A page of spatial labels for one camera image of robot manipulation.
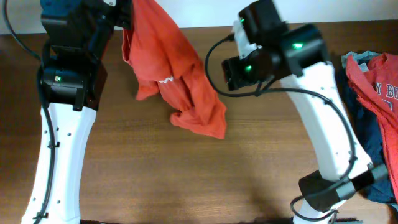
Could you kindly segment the orange red t-shirt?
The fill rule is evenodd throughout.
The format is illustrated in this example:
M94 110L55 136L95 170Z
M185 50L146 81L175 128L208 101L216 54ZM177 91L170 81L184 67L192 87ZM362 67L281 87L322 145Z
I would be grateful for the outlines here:
M123 30L122 56L137 78L137 100L160 94L175 109L174 126L224 139L226 106L204 64L174 20L155 0L133 0L131 28Z

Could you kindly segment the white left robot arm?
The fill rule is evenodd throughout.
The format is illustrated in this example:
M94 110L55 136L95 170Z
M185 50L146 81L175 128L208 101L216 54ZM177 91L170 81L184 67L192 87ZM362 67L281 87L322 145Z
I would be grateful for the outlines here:
M42 1L48 34L37 71L41 142L22 223L81 223L85 149L107 79L102 59L116 27L131 26L131 1Z

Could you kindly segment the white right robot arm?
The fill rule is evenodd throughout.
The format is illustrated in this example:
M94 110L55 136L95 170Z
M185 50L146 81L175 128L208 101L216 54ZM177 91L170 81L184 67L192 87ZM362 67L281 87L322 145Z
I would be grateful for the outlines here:
M234 22L238 56L222 64L231 96L286 93L312 142L318 169L299 180L302 205L292 223L334 223L338 208L356 192L388 176L373 164L351 127L321 32L311 24L289 29L272 1L255 1Z

